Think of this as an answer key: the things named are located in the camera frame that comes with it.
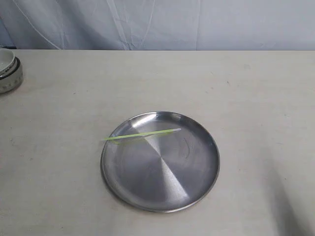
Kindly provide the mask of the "thin green plastic stick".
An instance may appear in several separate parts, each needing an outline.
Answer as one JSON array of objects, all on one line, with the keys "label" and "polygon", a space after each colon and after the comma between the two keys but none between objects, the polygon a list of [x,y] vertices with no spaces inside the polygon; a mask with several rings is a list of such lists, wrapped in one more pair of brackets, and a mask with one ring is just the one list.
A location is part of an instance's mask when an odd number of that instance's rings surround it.
[{"label": "thin green plastic stick", "polygon": [[150,132],[143,132],[143,133],[136,133],[136,134],[119,135],[119,136],[107,137],[107,138],[101,139],[101,141],[114,141],[114,140],[121,140],[121,139],[146,137],[146,136],[150,136],[150,135],[174,133],[174,132],[178,132],[181,130],[182,130],[181,128],[174,128],[174,129],[165,129],[165,130],[150,131]]}]

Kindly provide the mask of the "round stainless steel plate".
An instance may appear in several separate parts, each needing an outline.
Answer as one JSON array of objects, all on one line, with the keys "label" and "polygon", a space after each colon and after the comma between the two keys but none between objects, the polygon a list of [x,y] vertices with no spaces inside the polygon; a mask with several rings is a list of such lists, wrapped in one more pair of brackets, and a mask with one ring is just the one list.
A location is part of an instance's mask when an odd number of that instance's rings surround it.
[{"label": "round stainless steel plate", "polygon": [[174,128],[182,130],[104,142],[100,170],[114,196],[138,209],[176,212],[210,192],[220,153],[212,135],[192,118],[171,111],[143,113],[109,137]]}]

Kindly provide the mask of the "embossed steel bowl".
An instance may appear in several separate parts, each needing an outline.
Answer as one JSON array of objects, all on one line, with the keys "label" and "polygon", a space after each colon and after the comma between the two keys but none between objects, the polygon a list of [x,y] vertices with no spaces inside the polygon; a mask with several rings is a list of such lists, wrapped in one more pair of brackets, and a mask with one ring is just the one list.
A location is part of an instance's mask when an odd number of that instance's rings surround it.
[{"label": "embossed steel bowl", "polygon": [[23,66],[18,57],[15,57],[15,67],[8,75],[0,78],[0,93],[9,92],[23,82]]}]

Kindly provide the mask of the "white ceramic bowl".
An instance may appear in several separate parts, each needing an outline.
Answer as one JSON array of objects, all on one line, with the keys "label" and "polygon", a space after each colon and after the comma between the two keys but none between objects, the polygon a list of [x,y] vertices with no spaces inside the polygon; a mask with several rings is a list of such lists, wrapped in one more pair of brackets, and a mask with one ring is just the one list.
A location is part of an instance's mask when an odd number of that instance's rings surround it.
[{"label": "white ceramic bowl", "polygon": [[5,76],[14,66],[15,54],[12,50],[0,49],[0,76]]}]

